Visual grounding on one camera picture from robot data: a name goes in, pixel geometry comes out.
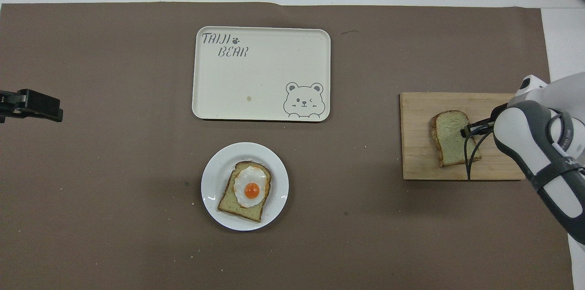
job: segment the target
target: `toast with fried egg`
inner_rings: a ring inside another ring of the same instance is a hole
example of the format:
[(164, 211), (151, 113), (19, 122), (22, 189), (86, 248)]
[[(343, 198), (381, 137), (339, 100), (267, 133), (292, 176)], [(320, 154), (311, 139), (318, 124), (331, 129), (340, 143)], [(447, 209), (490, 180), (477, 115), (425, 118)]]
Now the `toast with fried egg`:
[[(255, 163), (254, 161), (241, 161), (236, 163), (232, 174), (229, 176), (228, 184), (225, 186), (223, 196), (218, 204), (218, 210), (232, 215), (239, 215), (246, 219), (261, 222), (262, 211), (268, 194), (270, 192), (270, 182), (272, 181), (272, 174), (265, 166)], [(244, 186), (238, 187), (236, 184), (244, 183)], [(246, 202), (249, 201), (253, 206), (246, 207)]]

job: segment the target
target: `egg yolk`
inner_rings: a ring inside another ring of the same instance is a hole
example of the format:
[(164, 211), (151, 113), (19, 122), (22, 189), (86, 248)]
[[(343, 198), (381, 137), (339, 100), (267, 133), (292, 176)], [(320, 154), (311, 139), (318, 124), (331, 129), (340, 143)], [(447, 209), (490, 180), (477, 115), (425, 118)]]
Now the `egg yolk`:
[(260, 188), (256, 183), (249, 183), (244, 188), (244, 194), (249, 199), (254, 199), (260, 193)]

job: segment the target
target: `plate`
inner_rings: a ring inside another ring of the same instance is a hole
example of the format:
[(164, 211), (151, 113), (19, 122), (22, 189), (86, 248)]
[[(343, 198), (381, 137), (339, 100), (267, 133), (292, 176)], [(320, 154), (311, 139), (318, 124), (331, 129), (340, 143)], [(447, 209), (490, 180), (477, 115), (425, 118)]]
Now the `plate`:
[[(255, 161), (272, 173), (269, 196), (259, 223), (218, 210), (229, 176), (239, 161)], [(268, 148), (253, 142), (231, 144), (215, 153), (207, 163), (201, 178), (201, 198), (207, 212), (221, 225), (237, 231), (255, 230), (268, 225), (282, 211), (288, 198), (288, 173), (280, 158)]]
[(323, 121), (330, 113), (330, 50), (321, 29), (203, 27), (196, 38), (193, 113)]

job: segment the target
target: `fried egg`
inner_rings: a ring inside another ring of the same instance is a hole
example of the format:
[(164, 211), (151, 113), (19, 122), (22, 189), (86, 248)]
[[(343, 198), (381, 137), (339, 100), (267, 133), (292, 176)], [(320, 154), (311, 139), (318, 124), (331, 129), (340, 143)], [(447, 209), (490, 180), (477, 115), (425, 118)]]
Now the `fried egg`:
[(234, 194), (242, 207), (253, 207), (264, 199), (266, 175), (262, 169), (249, 166), (234, 180)]

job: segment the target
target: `round white plate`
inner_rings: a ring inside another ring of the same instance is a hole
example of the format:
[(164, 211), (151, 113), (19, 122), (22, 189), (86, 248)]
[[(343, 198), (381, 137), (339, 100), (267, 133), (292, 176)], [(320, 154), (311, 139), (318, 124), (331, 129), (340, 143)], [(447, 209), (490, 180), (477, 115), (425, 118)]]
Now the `round white plate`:
[[(255, 161), (272, 173), (270, 193), (257, 223), (237, 215), (218, 210), (218, 204), (236, 163)], [(231, 144), (215, 153), (207, 163), (201, 178), (201, 198), (207, 212), (221, 225), (237, 231), (251, 231), (268, 225), (284, 207), (288, 197), (288, 174), (282, 161), (268, 148), (253, 142)]]

